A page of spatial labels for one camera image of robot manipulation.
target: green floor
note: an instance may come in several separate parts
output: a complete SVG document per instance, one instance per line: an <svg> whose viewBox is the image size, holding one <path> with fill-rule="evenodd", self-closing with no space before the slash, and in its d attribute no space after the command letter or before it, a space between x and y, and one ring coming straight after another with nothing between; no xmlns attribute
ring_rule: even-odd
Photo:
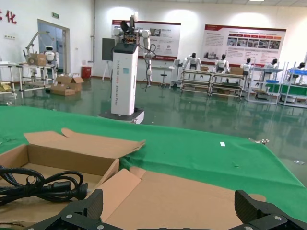
<svg viewBox="0 0 307 230"><path fill-rule="evenodd" d="M212 97L180 90L152 86L145 92L138 85L136 106L145 109L143 124L180 127L255 140L267 138L267 146L306 186L307 110L241 102L233 98ZM49 95L43 91L26 92L22 100L0 96L0 103L45 108L96 116L110 109L110 82L92 79L83 84L81 94L69 97Z"/></svg>

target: cardboard flap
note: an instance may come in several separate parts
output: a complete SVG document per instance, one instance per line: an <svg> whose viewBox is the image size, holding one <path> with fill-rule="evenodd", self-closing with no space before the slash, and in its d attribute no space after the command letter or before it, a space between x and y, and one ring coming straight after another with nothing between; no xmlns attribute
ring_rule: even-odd
<svg viewBox="0 0 307 230"><path fill-rule="evenodd" d="M139 150L143 141L132 141L117 138L108 138L83 133L76 133L67 128L62 129L62 134L73 143L74 151L87 152L87 154L98 155L106 158L120 158Z"/></svg>
<svg viewBox="0 0 307 230"><path fill-rule="evenodd" d="M83 79L81 77L72 78L72 83L83 83Z"/></svg>
<svg viewBox="0 0 307 230"><path fill-rule="evenodd" d="M233 190L146 171L106 223L126 230L230 229L242 224L234 196Z"/></svg>
<svg viewBox="0 0 307 230"><path fill-rule="evenodd" d="M123 169L97 187L102 189L104 193L104 208L101 215L103 222L111 216L140 182L140 178Z"/></svg>
<svg viewBox="0 0 307 230"><path fill-rule="evenodd" d="M141 169L141 168L136 167L136 166L130 167L129 171L139 178L143 178L144 174L146 173L145 169Z"/></svg>
<svg viewBox="0 0 307 230"><path fill-rule="evenodd" d="M56 133L54 131L47 132L35 132L35 133L25 133L24 137L30 144L41 145L44 142L66 140L67 138L63 135Z"/></svg>

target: power cord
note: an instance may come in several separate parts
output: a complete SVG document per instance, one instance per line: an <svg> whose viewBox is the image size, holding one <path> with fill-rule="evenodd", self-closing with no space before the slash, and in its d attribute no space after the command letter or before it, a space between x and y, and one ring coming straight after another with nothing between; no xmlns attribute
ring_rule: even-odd
<svg viewBox="0 0 307 230"><path fill-rule="evenodd" d="M12 174L28 175L26 184L18 183ZM79 183L68 174L77 175ZM51 177L44 176L32 169L24 168L5 168L0 165L0 176L13 186L0 186L0 206L5 205L14 200L37 196L41 199L51 202L66 202L73 197L83 200L87 196L87 184L83 184L83 175L78 171L64 171L57 173ZM58 180L67 180L64 182L55 182Z"/></svg>

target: cardboard box on floor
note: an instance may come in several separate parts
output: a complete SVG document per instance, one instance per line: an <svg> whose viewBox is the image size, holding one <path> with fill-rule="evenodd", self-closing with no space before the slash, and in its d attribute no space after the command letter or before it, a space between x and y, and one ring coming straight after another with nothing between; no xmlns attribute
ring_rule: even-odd
<svg viewBox="0 0 307 230"><path fill-rule="evenodd" d="M80 171L84 182L94 189L118 172L119 157L144 145L144 141L93 136L65 128L62 133L25 134L29 144L1 154L1 165L34 169L45 178L65 170ZM18 182L25 183L25 175L14 176ZM11 185L1 178L0 186ZM30 226L58 214L67 204L51 203L37 197L16 200L0 207L0 227L3 227L1 223Z"/></svg>
<svg viewBox="0 0 307 230"><path fill-rule="evenodd" d="M75 94L75 90L69 89L67 85L59 84L58 82L53 83L50 89L52 94L62 96L70 96Z"/></svg>
<svg viewBox="0 0 307 230"><path fill-rule="evenodd" d="M230 189L136 167L98 188L104 193L102 221L125 230L226 230L242 224Z"/></svg>
<svg viewBox="0 0 307 230"><path fill-rule="evenodd" d="M77 74L69 76L68 74L58 75L56 82L51 86L51 93L62 96L74 95L82 89L83 79Z"/></svg>
<svg viewBox="0 0 307 230"><path fill-rule="evenodd" d="M68 74L61 74L57 76L56 82L58 82L59 84L65 84L69 86L70 89L79 92L82 89L82 83L84 81L77 74L73 74L72 77L70 77Z"/></svg>

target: poster board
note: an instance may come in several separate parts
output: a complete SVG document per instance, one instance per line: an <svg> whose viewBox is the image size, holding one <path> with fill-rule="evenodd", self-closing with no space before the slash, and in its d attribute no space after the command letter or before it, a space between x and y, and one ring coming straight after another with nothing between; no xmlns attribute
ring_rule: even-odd
<svg viewBox="0 0 307 230"><path fill-rule="evenodd" d="M214 65L226 54L230 66L239 66L251 58L256 66L263 67L279 59L285 33L285 29L205 25L201 61Z"/></svg>
<svg viewBox="0 0 307 230"><path fill-rule="evenodd" d="M112 38L114 38L114 28L120 27L122 20L112 21ZM155 60L159 61L174 61L178 57L179 40L180 40L180 23L161 23L161 22L146 22L138 21L135 23L135 28L141 30L150 30L151 44L156 45ZM143 38L140 37L140 44L144 46ZM139 58L143 58L144 50L139 49Z"/></svg>

